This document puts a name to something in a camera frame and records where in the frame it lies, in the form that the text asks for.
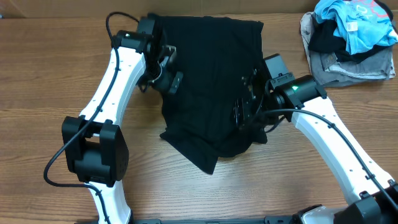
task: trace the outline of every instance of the light blue t-shirt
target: light blue t-shirt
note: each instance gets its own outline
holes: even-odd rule
[[[390,18],[374,0],[320,0],[314,15],[318,23],[327,19],[337,22],[333,35],[345,39],[346,51],[351,55],[367,52],[374,45],[398,42]]]

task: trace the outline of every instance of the stack of folded clothes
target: stack of folded clothes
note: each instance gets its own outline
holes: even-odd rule
[[[391,10],[378,0],[321,0],[301,20],[310,71],[323,86],[395,77]]]

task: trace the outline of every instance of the folded black fabric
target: folded black fabric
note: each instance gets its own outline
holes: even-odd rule
[[[252,142],[266,142],[259,127],[239,130],[231,119],[234,102],[250,98],[243,78],[261,65],[263,24],[214,17],[156,18],[176,46],[183,73],[175,95],[163,95],[166,132],[160,137],[212,174],[218,157],[233,157]]]
[[[364,53],[350,55],[346,49],[346,41],[342,37],[336,37],[333,32],[337,28],[334,20],[326,20],[315,28],[315,32],[311,37],[308,49],[320,53],[335,53],[338,62],[356,62],[361,63],[363,60],[376,53],[388,48],[389,46],[375,45],[371,50]]]

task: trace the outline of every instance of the gray folded cloth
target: gray folded cloth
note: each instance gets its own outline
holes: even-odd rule
[[[310,71],[319,84],[338,87],[395,77],[392,47],[378,52],[361,63],[337,62],[335,54],[310,51],[308,45],[315,31],[312,14],[313,12],[304,14],[300,30]]]

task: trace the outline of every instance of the wooden tabletop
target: wooden tabletop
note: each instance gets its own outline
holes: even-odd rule
[[[296,77],[309,74],[299,34],[301,14],[230,16],[264,23],[264,56],[280,53]],[[135,30],[116,18],[113,32]],[[61,125],[78,116],[108,66],[110,43],[99,19],[0,20],[0,223],[73,223],[97,211],[86,189],[43,180],[62,146]],[[398,49],[394,50],[398,68]],[[398,178],[398,78],[327,89],[345,125],[367,153]],[[220,159],[214,175],[196,168],[159,134],[162,99],[135,90],[123,120],[130,152],[124,191],[136,218],[259,218],[311,205],[345,205],[318,152],[292,124],[282,123],[265,145]],[[50,178],[77,183],[62,154]]]

